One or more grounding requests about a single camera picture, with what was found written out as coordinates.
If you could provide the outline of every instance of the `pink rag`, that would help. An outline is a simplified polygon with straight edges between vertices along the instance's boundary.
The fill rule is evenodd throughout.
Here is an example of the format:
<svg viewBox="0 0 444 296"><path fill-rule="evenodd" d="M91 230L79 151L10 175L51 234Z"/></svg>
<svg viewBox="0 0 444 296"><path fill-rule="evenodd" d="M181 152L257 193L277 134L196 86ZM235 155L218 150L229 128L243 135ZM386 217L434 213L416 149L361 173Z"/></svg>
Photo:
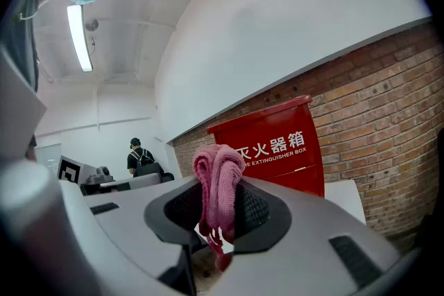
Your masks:
<svg viewBox="0 0 444 296"><path fill-rule="evenodd" d="M202 216L199 231L208 237L208 245L222 254L219 227L228 232L234 227L234 197L245 162L231 147L203 146L193 159L194 172L202 183Z"/></svg>

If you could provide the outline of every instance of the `fluorescent light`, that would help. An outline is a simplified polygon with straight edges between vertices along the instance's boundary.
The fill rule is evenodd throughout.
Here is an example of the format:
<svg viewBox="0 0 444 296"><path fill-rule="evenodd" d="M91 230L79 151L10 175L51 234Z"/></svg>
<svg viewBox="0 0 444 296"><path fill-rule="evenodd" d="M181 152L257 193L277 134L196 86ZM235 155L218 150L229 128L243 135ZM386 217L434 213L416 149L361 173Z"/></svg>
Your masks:
<svg viewBox="0 0 444 296"><path fill-rule="evenodd" d="M82 6L68 6L69 29L71 30L72 41L76 49L77 58L83 71L92 71L92 64L89 58L86 45L85 33L83 32Z"/></svg>

